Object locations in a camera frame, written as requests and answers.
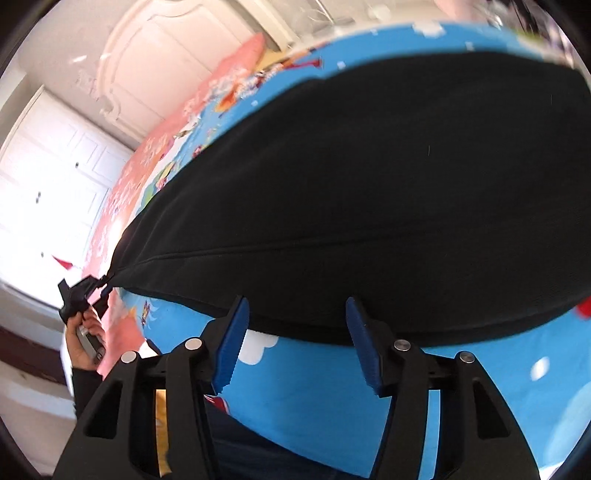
hand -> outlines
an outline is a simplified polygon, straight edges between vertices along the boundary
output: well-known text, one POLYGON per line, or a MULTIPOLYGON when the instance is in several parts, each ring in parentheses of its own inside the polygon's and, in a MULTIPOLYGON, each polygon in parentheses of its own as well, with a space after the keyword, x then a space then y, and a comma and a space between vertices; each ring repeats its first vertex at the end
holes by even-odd
POLYGON ((94 308, 91 307, 84 313, 78 312, 75 316, 68 319, 66 326, 66 346, 70 354, 70 360, 72 360, 73 368, 96 370, 98 365, 95 365, 93 359, 88 356, 76 335, 76 331, 80 325, 83 325, 92 335, 97 336, 104 344, 105 331, 94 308))

white door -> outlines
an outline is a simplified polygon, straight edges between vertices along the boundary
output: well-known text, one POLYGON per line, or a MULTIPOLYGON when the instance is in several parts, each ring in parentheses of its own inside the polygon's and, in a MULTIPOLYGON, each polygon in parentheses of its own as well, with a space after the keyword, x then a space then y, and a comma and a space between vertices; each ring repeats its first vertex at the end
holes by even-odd
POLYGON ((74 139, 69 163, 113 188, 131 154, 129 149, 105 140, 97 132, 82 130, 74 139))
POLYGON ((18 131, 108 188, 133 154, 47 92, 35 101, 18 131))
POLYGON ((41 92, 0 158, 0 278, 61 306, 57 283, 80 279, 92 227, 131 154, 41 92))

metal screw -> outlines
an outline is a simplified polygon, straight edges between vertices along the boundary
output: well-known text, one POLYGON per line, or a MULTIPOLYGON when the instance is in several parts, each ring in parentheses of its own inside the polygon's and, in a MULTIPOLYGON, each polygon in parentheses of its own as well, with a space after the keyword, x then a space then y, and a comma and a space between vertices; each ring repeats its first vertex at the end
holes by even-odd
POLYGON ((125 352, 121 355, 121 361, 125 364, 130 364, 138 357, 138 354, 132 351, 125 352))
POLYGON ((185 342, 185 348, 187 350, 199 350, 203 342, 199 338, 190 338, 185 342))
POLYGON ((394 342, 394 348, 401 352, 407 352, 410 350, 410 342, 408 340, 396 340, 394 342))
POLYGON ((460 352, 460 360, 465 364, 473 364, 476 357, 470 352, 460 352))

red object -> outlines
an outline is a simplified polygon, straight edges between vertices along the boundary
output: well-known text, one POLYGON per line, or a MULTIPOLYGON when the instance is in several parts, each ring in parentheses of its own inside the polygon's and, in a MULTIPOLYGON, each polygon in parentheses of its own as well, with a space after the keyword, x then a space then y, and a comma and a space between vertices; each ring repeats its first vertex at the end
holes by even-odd
POLYGON ((224 413, 230 415, 230 409, 228 408, 227 402, 222 397, 210 397, 209 395, 204 395, 205 400, 209 403, 212 403, 214 407, 218 410, 221 410, 224 413))
POLYGON ((579 303, 577 305, 577 311, 585 318, 585 320, 591 319, 591 297, 584 302, 579 303))
POLYGON ((58 262, 58 263, 59 263, 59 264, 60 264, 62 267, 64 267, 66 270, 71 270, 71 269, 74 267, 74 264, 73 264, 73 263, 71 263, 71 262, 66 262, 65 260, 60 260, 60 259, 59 259, 59 258, 57 258, 57 257, 53 257, 53 258, 54 258, 54 260, 55 260, 56 262, 58 262))

yellow object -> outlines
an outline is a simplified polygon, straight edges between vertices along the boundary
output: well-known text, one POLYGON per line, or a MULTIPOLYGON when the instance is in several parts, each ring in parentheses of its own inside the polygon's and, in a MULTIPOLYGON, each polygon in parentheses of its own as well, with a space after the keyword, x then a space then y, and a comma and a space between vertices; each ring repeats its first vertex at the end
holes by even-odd
POLYGON ((168 424, 166 422, 166 390, 156 390, 156 451, 158 452, 158 468, 160 476, 170 473, 166 461, 168 452, 168 424))

